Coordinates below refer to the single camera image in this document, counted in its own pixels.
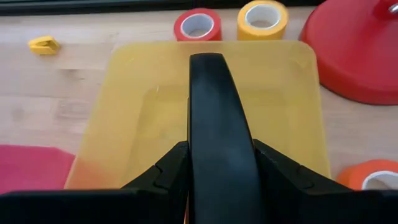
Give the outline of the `yellow tape roll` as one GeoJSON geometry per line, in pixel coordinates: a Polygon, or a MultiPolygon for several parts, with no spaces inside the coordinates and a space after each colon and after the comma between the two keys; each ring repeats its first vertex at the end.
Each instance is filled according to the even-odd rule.
{"type": "Polygon", "coordinates": [[[251,1],[238,13],[238,40],[279,40],[289,21],[287,8],[277,1],[251,1]]]}

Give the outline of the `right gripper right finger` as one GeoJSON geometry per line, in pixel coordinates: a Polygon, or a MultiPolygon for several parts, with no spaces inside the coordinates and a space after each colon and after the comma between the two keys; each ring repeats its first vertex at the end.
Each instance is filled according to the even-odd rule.
{"type": "Polygon", "coordinates": [[[398,224],[398,190],[352,190],[253,143],[272,224],[398,224]]]}

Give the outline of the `pink translucent plastic bin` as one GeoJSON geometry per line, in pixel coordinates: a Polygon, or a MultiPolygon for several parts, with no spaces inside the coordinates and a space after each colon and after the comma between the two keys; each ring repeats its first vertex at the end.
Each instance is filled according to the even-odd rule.
{"type": "Polygon", "coordinates": [[[56,147],[0,144],[0,194],[61,190],[75,156],[56,147]]]}

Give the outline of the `yellow translucent plastic bin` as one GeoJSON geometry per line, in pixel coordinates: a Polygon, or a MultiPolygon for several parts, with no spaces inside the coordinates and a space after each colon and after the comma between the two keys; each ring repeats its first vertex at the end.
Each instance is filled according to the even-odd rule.
{"type": "Polygon", "coordinates": [[[307,44],[151,42],[111,56],[66,188],[122,187],[186,140],[189,58],[202,52],[226,59],[253,138],[330,176],[316,58],[307,44]]]}

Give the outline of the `red tape roll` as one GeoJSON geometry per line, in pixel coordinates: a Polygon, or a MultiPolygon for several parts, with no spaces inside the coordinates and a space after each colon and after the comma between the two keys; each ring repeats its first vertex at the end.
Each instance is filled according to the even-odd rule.
{"type": "Polygon", "coordinates": [[[221,18],[212,9],[191,9],[174,22],[174,36],[178,41],[221,40],[221,18]]]}

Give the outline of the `red desk lamp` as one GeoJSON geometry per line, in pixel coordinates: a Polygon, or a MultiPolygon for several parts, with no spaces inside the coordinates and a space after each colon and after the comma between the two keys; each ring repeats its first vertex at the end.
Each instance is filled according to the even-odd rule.
{"type": "Polygon", "coordinates": [[[328,90],[398,105],[398,0],[326,0],[309,15],[300,40],[314,50],[328,90]]]}

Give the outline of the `yellow staple remover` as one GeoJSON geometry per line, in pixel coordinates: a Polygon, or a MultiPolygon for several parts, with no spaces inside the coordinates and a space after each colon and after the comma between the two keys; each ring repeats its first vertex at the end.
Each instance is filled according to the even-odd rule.
{"type": "Polygon", "coordinates": [[[32,39],[28,46],[32,53],[38,55],[55,55],[60,50],[60,44],[50,35],[32,39]]]}

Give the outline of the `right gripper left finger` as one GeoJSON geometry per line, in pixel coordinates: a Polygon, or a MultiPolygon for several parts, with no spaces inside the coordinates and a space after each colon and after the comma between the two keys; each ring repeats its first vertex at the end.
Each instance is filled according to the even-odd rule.
{"type": "Polygon", "coordinates": [[[0,224],[183,224],[186,141],[120,189],[19,191],[0,196],[0,224]]]}

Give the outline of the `orange tape roll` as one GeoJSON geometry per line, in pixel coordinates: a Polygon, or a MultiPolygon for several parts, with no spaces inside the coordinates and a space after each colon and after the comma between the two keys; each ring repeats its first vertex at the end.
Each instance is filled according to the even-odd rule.
{"type": "Polygon", "coordinates": [[[336,180],[354,190],[398,190],[398,162],[366,161],[343,169],[336,180]]]}

